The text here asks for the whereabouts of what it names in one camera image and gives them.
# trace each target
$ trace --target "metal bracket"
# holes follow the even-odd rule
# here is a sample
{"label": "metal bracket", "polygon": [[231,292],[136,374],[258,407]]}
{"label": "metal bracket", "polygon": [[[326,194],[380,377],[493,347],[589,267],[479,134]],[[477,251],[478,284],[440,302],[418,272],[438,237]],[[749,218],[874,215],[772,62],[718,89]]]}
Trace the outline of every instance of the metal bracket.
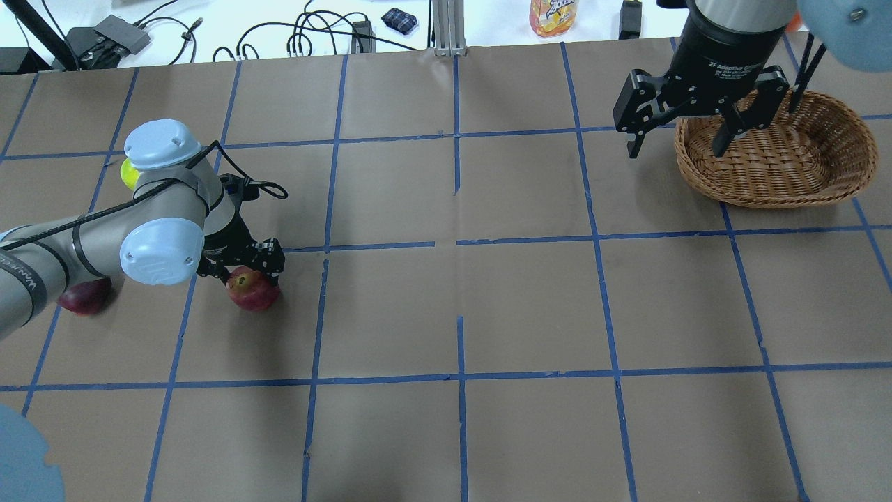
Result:
{"label": "metal bracket", "polygon": [[465,0],[434,0],[434,53],[465,55]]}

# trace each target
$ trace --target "apple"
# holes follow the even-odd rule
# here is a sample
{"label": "apple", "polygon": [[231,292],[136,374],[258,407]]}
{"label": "apple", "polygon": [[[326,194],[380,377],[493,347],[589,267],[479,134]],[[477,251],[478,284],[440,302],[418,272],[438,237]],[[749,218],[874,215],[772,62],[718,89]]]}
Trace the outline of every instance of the apple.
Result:
{"label": "apple", "polygon": [[82,282],[68,288],[62,293],[56,303],[65,310],[70,310],[77,315],[93,315],[99,313],[105,307],[105,301],[112,292],[112,280],[104,278]]}
{"label": "apple", "polygon": [[226,291],[236,305],[249,312],[260,312],[273,305],[281,289],[252,268],[239,266],[229,274]]}

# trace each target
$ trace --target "white floor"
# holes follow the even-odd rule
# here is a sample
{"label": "white floor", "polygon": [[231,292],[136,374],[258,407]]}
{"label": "white floor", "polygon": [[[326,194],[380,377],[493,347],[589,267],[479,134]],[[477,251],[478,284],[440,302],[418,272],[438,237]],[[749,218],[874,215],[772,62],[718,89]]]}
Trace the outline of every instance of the white floor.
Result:
{"label": "white floor", "polygon": [[[46,0],[56,20],[66,32],[71,27],[95,26],[109,14],[126,21],[136,21],[149,13],[165,0]],[[515,46],[554,41],[610,40],[619,31],[619,10],[621,0],[577,0],[579,11],[575,25],[566,34],[555,38],[539,38],[530,29],[529,0],[466,0],[465,24],[466,40],[469,46]],[[38,0],[29,0],[41,15],[43,6]],[[656,0],[641,0],[643,5],[643,38],[675,37],[687,16],[685,10],[666,10],[657,6]],[[219,46],[235,49],[235,43],[242,33],[251,26],[265,21],[294,22],[302,12],[304,0],[179,0],[165,7],[155,16],[170,16],[185,24],[192,24],[197,18],[204,18],[203,24],[195,32],[198,42],[197,62],[208,62]],[[418,29],[408,36],[387,28],[381,16],[392,7],[402,9],[418,18]],[[406,46],[424,47],[427,27],[427,0],[315,0],[308,10],[330,10],[341,14],[354,11],[366,13],[372,20],[375,33],[380,38],[400,42]],[[183,28],[172,21],[158,21],[148,28],[152,42],[139,54],[133,54],[123,61],[121,67],[167,64],[177,54]],[[284,26],[270,26],[256,29],[245,40],[255,46],[261,58],[287,57],[285,40],[291,29]],[[314,43],[314,54],[332,54],[331,39],[328,35],[310,35]],[[31,45],[37,53],[50,61],[52,56],[29,34]],[[338,54],[346,52],[349,37],[337,36]],[[0,46],[24,46],[24,39],[15,19],[0,4]],[[187,62],[191,54],[188,47],[181,62]],[[377,52],[403,50],[378,42]]]}

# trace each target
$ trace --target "wicker basket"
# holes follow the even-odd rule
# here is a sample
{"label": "wicker basket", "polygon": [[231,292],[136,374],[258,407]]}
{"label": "wicker basket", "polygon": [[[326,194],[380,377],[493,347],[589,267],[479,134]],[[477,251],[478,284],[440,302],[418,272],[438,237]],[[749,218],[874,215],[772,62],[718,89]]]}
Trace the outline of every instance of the wicker basket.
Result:
{"label": "wicker basket", "polygon": [[789,98],[790,93],[771,127],[735,140],[722,158],[712,154],[720,117],[681,119],[675,152],[682,177],[707,197],[745,207],[830,205],[867,187],[879,155],[861,117],[813,91],[805,92],[791,115]]}

